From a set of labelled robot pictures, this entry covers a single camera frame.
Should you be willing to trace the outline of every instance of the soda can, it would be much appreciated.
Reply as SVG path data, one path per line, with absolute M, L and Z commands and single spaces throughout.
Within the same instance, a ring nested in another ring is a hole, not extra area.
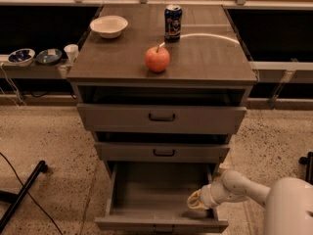
M 175 42 L 180 38 L 183 11 L 179 5 L 166 6 L 165 12 L 165 41 Z

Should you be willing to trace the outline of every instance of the speckled floor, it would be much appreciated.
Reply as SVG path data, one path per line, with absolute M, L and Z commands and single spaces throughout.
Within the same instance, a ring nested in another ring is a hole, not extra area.
M 304 178 L 298 158 L 313 150 L 313 112 L 248 110 L 239 133 L 231 140 L 226 163 L 258 183 L 270 186 L 285 176 Z M 110 179 L 84 130 L 75 107 L 0 107 L 0 152 L 26 180 L 40 160 L 41 173 L 31 195 L 51 215 L 63 234 L 119 234 L 100 231 Z M 0 189 L 18 192 L 20 183 L 0 158 Z M 7 207 L 0 203 L 0 215 Z M 261 235 L 263 208 L 253 201 L 224 204 L 219 218 L 230 226 L 223 235 Z M 4 235 L 60 234 L 26 196 L 3 231 Z

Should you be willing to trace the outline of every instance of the bowl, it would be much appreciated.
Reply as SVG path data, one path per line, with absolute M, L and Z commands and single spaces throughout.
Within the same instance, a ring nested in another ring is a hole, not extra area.
M 104 16 L 90 23 L 90 28 L 103 38 L 116 38 L 128 26 L 128 21 L 119 16 Z
M 8 61 L 12 65 L 20 67 L 29 66 L 35 56 L 35 52 L 31 49 L 20 49 L 9 55 Z
M 61 60 L 62 51 L 58 49 L 48 49 L 40 52 L 36 60 L 39 64 L 44 66 L 52 66 L 57 64 Z

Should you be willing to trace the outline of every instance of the drawer pull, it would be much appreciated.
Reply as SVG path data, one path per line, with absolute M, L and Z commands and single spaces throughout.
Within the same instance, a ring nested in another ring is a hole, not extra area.
M 171 116 L 157 116 L 154 114 L 149 114 L 150 121 L 174 121 L 176 119 L 176 115 L 172 114 Z
M 174 157 L 175 156 L 175 150 L 157 150 L 154 149 L 154 155 L 157 157 Z
M 156 226 L 154 224 L 154 233 L 174 233 L 175 231 L 175 226 L 164 226 L 164 227 L 160 227 L 160 226 Z

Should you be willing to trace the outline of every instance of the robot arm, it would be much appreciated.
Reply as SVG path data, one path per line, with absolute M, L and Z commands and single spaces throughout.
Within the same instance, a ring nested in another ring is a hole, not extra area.
M 188 199 L 191 209 L 210 209 L 224 202 L 242 202 L 247 197 L 265 207 L 269 187 L 254 183 L 234 170 L 226 170 L 220 182 L 204 185 Z
M 220 182 L 204 185 L 187 203 L 191 209 L 211 209 L 246 197 L 265 208 L 264 235 L 312 234 L 313 186 L 297 178 L 282 178 L 269 188 L 226 170 Z

